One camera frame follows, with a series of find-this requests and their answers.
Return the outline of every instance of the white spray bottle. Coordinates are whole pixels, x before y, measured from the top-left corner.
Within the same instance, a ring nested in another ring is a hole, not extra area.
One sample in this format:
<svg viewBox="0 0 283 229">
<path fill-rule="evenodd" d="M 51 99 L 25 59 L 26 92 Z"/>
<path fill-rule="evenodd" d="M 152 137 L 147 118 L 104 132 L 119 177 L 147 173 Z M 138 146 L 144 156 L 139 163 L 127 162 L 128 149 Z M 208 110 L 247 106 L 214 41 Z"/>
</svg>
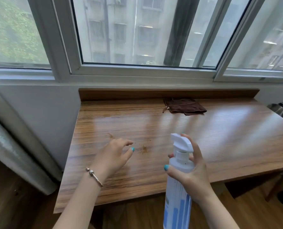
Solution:
<svg viewBox="0 0 283 229">
<path fill-rule="evenodd" d="M 189 160 L 189 153 L 193 152 L 193 146 L 188 138 L 176 133 L 171 134 L 174 141 L 174 157 L 169 159 L 169 165 L 184 172 L 191 172 L 195 165 Z M 177 180 L 168 176 L 165 212 L 164 212 L 164 229 L 188 229 L 191 209 L 191 198 L 186 193 L 184 187 Z"/>
</svg>

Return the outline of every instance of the person's left hand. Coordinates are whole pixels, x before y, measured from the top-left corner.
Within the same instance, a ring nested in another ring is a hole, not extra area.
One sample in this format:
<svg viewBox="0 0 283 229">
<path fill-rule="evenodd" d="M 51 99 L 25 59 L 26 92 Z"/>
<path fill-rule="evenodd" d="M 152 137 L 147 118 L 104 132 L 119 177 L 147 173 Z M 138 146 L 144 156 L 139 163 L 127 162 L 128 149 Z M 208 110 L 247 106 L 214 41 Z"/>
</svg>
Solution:
<svg viewBox="0 0 283 229">
<path fill-rule="evenodd" d="M 133 142 L 127 139 L 113 139 L 104 146 L 95 156 L 90 166 L 95 175 L 100 175 L 104 180 L 116 171 L 120 170 L 134 152 L 134 147 L 129 148 L 122 154 L 124 146 L 132 145 Z"/>
</svg>

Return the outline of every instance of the brown rag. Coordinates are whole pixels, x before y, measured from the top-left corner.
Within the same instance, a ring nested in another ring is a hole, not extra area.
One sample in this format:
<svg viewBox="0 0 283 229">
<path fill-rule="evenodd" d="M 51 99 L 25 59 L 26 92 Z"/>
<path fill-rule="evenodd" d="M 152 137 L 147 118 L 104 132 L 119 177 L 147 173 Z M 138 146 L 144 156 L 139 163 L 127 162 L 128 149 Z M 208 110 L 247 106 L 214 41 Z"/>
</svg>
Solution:
<svg viewBox="0 0 283 229">
<path fill-rule="evenodd" d="M 166 98 L 164 103 L 166 107 L 163 109 L 163 113 L 168 108 L 171 113 L 182 112 L 186 116 L 202 114 L 207 111 L 201 104 L 191 98 Z"/>
</svg>

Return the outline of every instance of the tree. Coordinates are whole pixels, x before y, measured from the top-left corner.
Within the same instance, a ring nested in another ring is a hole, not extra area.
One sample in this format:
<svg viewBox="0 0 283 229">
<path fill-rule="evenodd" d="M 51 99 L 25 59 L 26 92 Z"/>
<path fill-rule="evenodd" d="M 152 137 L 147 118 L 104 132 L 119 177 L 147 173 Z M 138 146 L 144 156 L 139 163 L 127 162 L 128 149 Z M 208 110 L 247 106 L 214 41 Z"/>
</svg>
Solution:
<svg viewBox="0 0 283 229">
<path fill-rule="evenodd" d="M 34 19 L 14 0 L 0 0 L 0 62 L 49 64 Z"/>
</svg>

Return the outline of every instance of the bracelet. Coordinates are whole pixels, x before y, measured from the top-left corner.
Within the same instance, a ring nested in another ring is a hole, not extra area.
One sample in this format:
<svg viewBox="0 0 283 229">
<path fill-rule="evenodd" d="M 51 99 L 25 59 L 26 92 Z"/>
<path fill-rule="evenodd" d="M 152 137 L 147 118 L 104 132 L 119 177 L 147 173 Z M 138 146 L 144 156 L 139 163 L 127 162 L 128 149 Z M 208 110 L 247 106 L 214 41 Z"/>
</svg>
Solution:
<svg viewBox="0 0 283 229">
<path fill-rule="evenodd" d="M 99 183 L 99 185 L 101 185 L 101 187 L 103 186 L 102 183 L 98 180 L 98 178 L 94 175 L 94 171 L 90 170 L 90 168 L 86 167 L 85 170 L 90 174 L 91 177 L 94 177 L 95 180 Z"/>
</svg>

